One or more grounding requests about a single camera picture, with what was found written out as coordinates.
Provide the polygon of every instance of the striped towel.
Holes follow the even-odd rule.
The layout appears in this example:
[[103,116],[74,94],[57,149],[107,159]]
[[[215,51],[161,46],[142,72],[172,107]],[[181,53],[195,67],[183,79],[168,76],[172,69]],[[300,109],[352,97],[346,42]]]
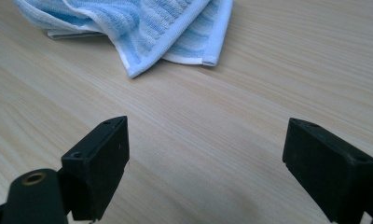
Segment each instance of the striped towel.
[[54,39],[108,35],[129,77],[160,58],[215,66],[232,0],[14,0]]

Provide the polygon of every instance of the light wood surface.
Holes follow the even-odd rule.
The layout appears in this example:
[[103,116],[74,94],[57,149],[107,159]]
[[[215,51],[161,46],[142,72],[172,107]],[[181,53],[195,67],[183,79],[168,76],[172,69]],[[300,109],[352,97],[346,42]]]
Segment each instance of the light wood surface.
[[235,0],[217,67],[136,79],[106,37],[51,40],[0,0],[0,203],[123,115],[131,160],[100,223],[329,223],[283,143],[292,117],[373,156],[373,0]]

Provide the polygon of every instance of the towel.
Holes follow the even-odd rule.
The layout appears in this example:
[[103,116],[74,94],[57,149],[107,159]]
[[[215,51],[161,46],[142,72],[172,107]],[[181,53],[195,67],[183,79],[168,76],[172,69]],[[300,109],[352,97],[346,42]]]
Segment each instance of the towel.
[[129,77],[160,58],[215,66],[232,0],[13,0],[49,37],[107,35]]

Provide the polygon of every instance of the table surface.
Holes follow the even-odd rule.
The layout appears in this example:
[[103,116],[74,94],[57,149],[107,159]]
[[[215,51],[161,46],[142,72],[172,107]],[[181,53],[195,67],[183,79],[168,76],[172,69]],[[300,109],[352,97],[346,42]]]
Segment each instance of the table surface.
[[101,223],[329,223],[283,144],[305,119],[373,157],[373,0],[235,0],[217,67],[135,79],[107,37],[52,40],[0,0],[0,203],[124,115],[131,159]]

